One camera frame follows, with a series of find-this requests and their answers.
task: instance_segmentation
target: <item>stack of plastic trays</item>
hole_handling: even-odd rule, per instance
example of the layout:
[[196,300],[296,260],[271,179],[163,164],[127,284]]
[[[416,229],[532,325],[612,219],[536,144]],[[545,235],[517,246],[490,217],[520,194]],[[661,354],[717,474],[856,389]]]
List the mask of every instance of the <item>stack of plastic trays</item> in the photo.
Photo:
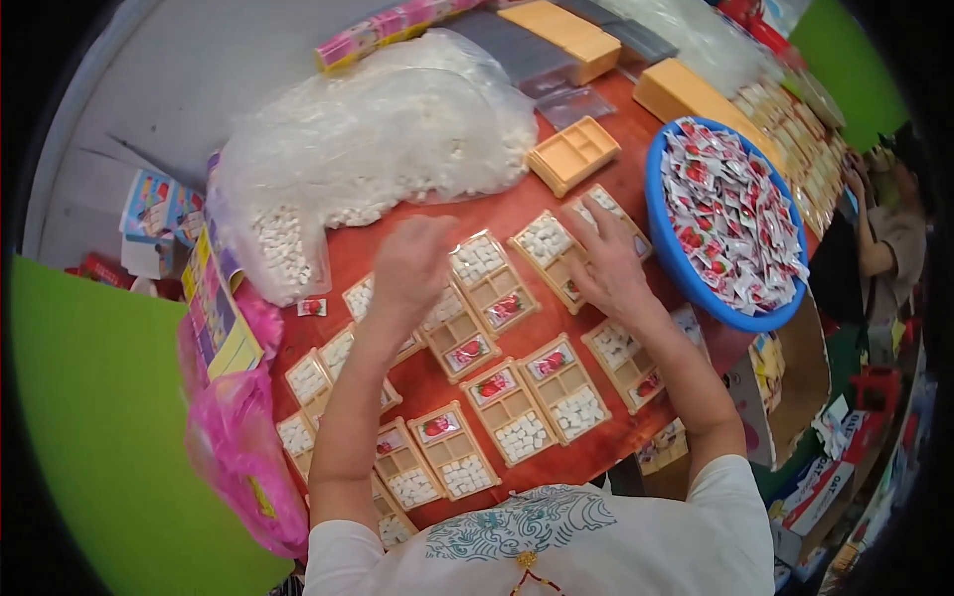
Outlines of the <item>stack of plastic trays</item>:
[[539,99],[574,87],[580,62],[551,42],[485,10],[470,10],[442,24],[484,49],[504,67],[510,83]]

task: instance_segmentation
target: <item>yellow label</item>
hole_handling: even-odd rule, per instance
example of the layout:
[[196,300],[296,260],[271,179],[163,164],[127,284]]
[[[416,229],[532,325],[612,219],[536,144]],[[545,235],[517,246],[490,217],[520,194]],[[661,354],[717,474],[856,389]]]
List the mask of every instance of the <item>yellow label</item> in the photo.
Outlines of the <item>yellow label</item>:
[[255,480],[251,476],[248,476],[248,483],[252,485],[252,491],[255,493],[255,499],[259,502],[259,513],[265,517],[272,518],[273,520],[278,517],[275,513],[275,507],[268,502],[268,499],[265,498],[265,491],[261,489],[261,484],[259,481]]

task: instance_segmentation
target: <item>cardboard box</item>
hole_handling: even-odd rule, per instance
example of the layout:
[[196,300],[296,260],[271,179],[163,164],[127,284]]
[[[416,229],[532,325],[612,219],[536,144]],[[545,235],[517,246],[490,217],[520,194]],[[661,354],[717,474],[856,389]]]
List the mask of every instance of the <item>cardboard box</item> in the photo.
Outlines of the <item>cardboard box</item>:
[[852,463],[816,458],[779,491],[769,507],[769,521],[780,561],[796,566],[820,544],[834,525],[830,513],[840,516],[851,503],[854,493],[846,487],[854,476]]
[[788,175],[772,139],[677,58],[663,60],[643,71],[633,89],[633,100],[664,123],[683,116],[701,116],[720,122],[749,139],[782,176]]
[[819,312],[806,293],[792,319],[776,330],[784,375],[781,399],[771,414],[762,407],[758,372],[746,353],[723,377],[745,426],[749,461],[778,470],[831,396],[831,370]]

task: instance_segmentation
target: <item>woman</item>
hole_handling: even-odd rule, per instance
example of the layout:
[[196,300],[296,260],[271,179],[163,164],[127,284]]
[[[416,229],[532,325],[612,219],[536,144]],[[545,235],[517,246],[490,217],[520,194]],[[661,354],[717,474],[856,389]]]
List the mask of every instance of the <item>woman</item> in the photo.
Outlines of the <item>woman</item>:
[[809,283],[819,309],[838,323],[884,324],[907,301],[921,277],[931,184],[920,141],[910,122],[883,137],[895,157],[898,204],[875,206],[864,162],[849,151],[842,179],[858,198],[858,222],[835,212],[812,258]]
[[369,480],[379,395],[404,339],[441,294],[456,227],[453,217],[413,217],[379,252],[374,298],[318,431],[305,594],[774,593],[768,516],[732,399],[653,295],[622,222],[584,201],[598,231],[566,212],[591,258],[589,269],[572,264],[573,279],[658,365],[692,442],[687,502],[541,486],[384,553]]

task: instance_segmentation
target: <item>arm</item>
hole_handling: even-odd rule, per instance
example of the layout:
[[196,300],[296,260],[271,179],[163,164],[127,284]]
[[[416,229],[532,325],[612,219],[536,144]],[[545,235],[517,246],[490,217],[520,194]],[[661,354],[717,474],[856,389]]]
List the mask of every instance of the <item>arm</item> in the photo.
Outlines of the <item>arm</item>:
[[859,166],[850,158],[841,169],[841,179],[858,199],[858,268],[865,277],[873,277],[895,268],[895,257],[891,248],[884,242],[876,242],[868,223],[868,201],[871,196],[871,184],[865,182]]
[[589,197],[583,201],[598,232],[579,214],[566,210],[570,227],[586,246],[592,263],[589,269],[571,263],[573,281],[584,298],[622,324],[658,366],[673,409],[692,441],[690,483],[715,458],[746,457],[742,420],[729,392],[653,295],[629,232],[595,201]]
[[371,470],[384,376],[446,283],[453,217],[403,221],[381,247],[374,297],[331,391],[308,475],[311,525],[350,520],[378,533]]

